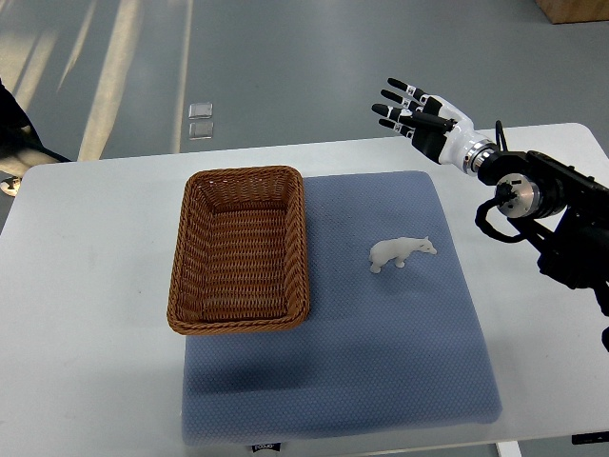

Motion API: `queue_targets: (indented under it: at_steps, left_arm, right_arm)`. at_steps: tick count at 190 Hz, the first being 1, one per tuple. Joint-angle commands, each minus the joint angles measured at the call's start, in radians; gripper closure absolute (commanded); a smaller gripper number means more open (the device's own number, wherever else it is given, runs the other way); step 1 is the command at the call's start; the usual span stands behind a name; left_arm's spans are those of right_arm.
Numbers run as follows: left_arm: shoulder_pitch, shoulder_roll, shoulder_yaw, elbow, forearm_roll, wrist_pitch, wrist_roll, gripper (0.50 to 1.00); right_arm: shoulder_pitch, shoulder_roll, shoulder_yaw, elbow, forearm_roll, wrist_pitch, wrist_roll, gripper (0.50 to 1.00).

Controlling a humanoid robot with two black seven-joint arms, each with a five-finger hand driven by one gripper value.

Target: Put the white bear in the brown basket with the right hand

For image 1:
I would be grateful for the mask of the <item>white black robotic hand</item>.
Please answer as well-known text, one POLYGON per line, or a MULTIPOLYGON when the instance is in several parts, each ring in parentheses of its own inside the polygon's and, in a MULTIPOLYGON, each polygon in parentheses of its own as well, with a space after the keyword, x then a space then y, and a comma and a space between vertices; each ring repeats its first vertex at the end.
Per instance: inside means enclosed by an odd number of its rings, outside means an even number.
POLYGON ((439 165, 453 165, 475 175, 475 161, 493 149, 490 139, 477 132, 472 120, 438 95, 395 78, 381 96, 387 104, 375 104, 379 124, 402 135, 424 157, 439 165))

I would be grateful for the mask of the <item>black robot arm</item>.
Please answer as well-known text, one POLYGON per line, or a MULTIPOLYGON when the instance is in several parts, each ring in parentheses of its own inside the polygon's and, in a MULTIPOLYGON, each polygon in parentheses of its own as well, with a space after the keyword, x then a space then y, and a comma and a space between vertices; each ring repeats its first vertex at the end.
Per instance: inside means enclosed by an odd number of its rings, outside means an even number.
POLYGON ((529 242, 541 274, 590 288, 607 314, 608 188, 544 153, 510 150, 501 122, 495 139, 472 163, 478 179, 495 187, 477 209, 477 227, 506 244, 529 242))

